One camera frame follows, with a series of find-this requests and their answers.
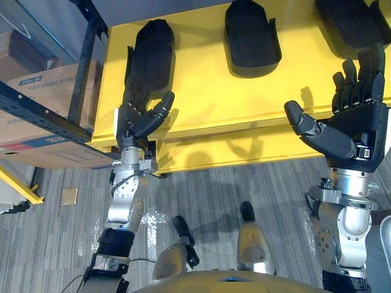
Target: silver arm segment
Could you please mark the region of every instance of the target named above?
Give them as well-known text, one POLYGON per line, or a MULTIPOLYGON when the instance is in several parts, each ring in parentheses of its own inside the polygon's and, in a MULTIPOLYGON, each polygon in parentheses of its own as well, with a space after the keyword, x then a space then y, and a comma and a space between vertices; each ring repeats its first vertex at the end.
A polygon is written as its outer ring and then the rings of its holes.
POLYGON ((310 197, 321 202, 316 247, 324 287, 332 292, 343 292, 338 282, 349 278, 353 284, 357 281, 353 288, 357 286, 357 290, 370 292, 365 290, 365 238, 371 228, 370 211, 376 210, 378 204, 367 197, 371 188, 377 186, 368 182, 365 172, 330 168, 330 174, 331 179, 323 178, 320 186, 312 186, 309 192, 310 197), (334 289, 334 283, 340 289, 334 289))
POLYGON ((144 211, 148 191, 146 174, 156 170, 153 159, 145 159, 142 148, 130 146, 121 152, 121 160, 113 162, 113 200, 99 248, 86 270, 85 292, 126 292, 129 282, 122 278, 128 271, 129 252, 144 211), (102 278, 113 290, 103 291, 102 278))

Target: yellow shelf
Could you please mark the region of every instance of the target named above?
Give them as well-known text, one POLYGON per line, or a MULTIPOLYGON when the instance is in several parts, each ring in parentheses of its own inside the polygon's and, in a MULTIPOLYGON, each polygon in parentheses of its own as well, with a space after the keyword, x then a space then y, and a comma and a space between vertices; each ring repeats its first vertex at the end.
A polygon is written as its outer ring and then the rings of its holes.
POLYGON ((159 174, 317 156, 288 125, 156 143, 159 174))
MULTIPOLYGON (((229 4, 162 16, 175 34, 175 102, 169 118, 150 140, 183 140, 222 132, 281 125, 283 105, 298 101, 316 118, 329 117, 332 75, 342 70, 321 31, 313 0, 257 1, 276 18, 282 60, 269 75, 243 79, 228 70, 223 45, 229 4)), ((391 23, 391 1, 381 1, 391 23)), ((91 146, 115 146, 114 109, 122 102, 126 47, 148 20, 114 26, 108 51, 91 146)), ((386 49, 385 102, 391 105, 391 47, 386 49)))

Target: metal joint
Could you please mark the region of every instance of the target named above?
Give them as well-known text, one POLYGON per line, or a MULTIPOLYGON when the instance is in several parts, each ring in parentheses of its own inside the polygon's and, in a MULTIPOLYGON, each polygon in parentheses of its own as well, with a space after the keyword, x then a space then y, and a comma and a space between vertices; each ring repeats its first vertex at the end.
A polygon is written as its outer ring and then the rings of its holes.
POLYGON ((366 197, 353 197, 342 194, 342 191, 340 190, 322 189, 319 186, 311 186, 309 195, 314 200, 319 200, 325 203, 336 203, 357 209, 369 209, 371 211, 375 211, 379 208, 377 202, 371 201, 366 197))

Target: wire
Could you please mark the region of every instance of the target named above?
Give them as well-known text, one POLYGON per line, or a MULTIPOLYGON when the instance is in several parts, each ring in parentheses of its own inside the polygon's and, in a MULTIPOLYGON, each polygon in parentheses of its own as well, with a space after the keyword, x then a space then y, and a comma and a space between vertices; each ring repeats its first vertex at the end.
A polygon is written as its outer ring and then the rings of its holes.
POLYGON ((304 194, 305 202, 307 203, 308 208, 311 210, 311 214, 313 214, 313 207, 312 207, 312 205, 310 204, 310 201, 309 201, 309 199, 308 199, 309 196, 310 196, 310 194, 309 194, 308 192, 306 192, 306 193, 304 194))
POLYGON ((152 262, 154 264, 156 264, 156 261, 152 261, 151 259, 147 259, 147 258, 135 258, 135 259, 131 259, 130 262, 132 261, 147 261, 147 262, 152 262))
POLYGON ((61 290, 60 293, 64 293, 64 292, 69 288, 69 286, 72 285, 72 283, 73 283, 74 281, 76 281, 78 278, 81 278, 81 277, 83 277, 83 276, 84 276, 84 275, 78 275, 77 277, 74 277, 74 278, 72 279, 72 281, 69 282, 69 283, 66 285, 66 287, 63 288, 63 290, 61 290))
MULTIPOLYGON (((156 261, 153 261, 153 260, 147 259, 147 258, 135 258, 135 259, 131 259, 131 260, 130 260, 130 262, 133 262, 133 261, 147 261, 147 262, 152 262, 152 263, 156 264, 156 261)), ((66 285, 66 287, 63 288, 63 290, 61 290, 60 293, 64 293, 64 292, 69 288, 69 286, 72 285, 72 283, 73 283, 74 281, 76 281, 78 278, 81 278, 81 277, 83 277, 83 276, 84 276, 84 275, 78 275, 78 276, 74 277, 74 278, 71 280, 71 282, 69 282, 69 283, 66 285)), ((78 289, 76 290, 76 293, 79 292, 79 290, 80 290, 82 284, 83 284, 83 279, 81 280, 80 285, 79 285, 78 289)))
POLYGON ((132 175, 126 177, 125 179, 122 179, 120 182, 118 182, 116 185, 114 185, 111 189, 111 195, 114 196, 114 192, 125 182, 127 182, 130 178, 135 177, 137 175, 144 174, 144 172, 134 172, 132 175))
POLYGON ((79 290, 81 288, 81 285, 83 284, 84 278, 81 279, 78 289, 76 290, 76 293, 79 293, 79 290))

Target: label on box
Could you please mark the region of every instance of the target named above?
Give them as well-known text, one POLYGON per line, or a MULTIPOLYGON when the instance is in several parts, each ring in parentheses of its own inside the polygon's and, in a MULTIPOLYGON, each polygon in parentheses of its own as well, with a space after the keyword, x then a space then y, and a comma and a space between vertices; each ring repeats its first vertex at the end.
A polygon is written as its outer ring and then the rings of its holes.
POLYGON ((0 147, 6 150, 23 151, 23 150, 28 150, 30 148, 39 148, 46 145, 54 145, 56 143, 62 143, 67 141, 69 140, 62 136, 53 135, 53 136, 40 137, 39 139, 26 140, 24 142, 0 145, 0 147))

